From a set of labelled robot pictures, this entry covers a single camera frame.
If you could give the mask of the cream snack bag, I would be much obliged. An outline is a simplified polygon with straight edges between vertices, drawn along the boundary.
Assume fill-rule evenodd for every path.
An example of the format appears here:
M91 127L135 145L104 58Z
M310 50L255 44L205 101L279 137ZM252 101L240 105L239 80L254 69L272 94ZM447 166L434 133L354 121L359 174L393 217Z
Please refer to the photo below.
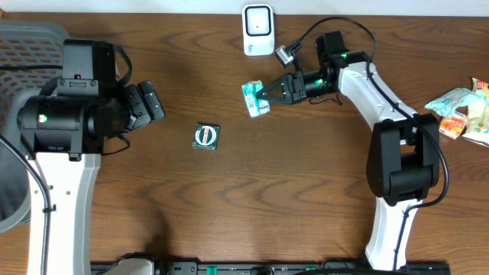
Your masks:
M468 122L462 137L468 141L488 147L488 83L473 78L472 92L482 100L468 106Z

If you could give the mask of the teal gum box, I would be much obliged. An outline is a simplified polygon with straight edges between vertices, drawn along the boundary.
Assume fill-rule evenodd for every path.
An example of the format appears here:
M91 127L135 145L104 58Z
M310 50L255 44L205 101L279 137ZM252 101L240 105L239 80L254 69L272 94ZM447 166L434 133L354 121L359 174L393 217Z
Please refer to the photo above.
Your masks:
M264 115L270 111L270 103L267 100L257 98L257 92L264 88L263 83L251 81L241 86L245 104L251 118Z

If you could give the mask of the dark green soap packet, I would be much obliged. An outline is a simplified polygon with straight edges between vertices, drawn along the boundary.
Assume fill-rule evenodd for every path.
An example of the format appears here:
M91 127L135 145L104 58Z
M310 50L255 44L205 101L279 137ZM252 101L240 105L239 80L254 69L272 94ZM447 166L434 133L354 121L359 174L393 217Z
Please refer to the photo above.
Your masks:
M193 147L200 150L216 150L219 143L218 125L197 124L194 132Z

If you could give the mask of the orange candy box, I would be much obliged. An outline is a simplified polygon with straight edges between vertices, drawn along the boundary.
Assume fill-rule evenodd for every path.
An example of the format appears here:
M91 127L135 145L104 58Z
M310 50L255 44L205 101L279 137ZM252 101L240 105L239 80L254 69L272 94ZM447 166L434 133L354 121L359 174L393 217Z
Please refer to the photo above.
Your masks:
M454 112L452 117L443 117L440 121L439 132L456 140L464 131L468 122L468 116L461 112Z

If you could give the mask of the mint green wipes pack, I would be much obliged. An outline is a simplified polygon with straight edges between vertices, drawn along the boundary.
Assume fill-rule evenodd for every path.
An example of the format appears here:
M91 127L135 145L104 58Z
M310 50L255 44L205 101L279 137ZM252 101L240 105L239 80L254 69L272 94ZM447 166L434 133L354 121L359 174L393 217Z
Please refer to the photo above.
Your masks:
M451 118L457 108L479 102L484 102L482 95L478 95L476 92L466 88L455 88L427 103L425 108L434 111L442 117Z

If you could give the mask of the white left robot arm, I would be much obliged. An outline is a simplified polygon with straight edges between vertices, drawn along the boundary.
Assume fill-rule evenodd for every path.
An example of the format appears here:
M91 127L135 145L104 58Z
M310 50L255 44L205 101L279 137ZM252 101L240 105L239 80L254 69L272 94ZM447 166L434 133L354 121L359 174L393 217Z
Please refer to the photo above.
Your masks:
M57 85L18 113L29 173L30 274L90 273L92 196L105 142L165 116L151 82L118 76L121 47L95 40L63 43Z

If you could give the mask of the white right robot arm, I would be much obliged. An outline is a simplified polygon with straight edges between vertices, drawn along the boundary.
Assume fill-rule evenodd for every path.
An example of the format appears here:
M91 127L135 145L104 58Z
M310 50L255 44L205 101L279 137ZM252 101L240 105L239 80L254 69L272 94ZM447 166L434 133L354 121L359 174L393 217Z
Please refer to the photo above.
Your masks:
M374 226L365 257L375 270L401 270L418 206L439 180L436 150L429 134L436 133L433 115L419 115L405 105L378 76L364 51L350 51L338 31L316 39L320 69L304 73L298 46L281 46L275 56L282 66L293 65L257 92L257 98L293 105L327 94L342 94L371 129L366 175L376 196Z

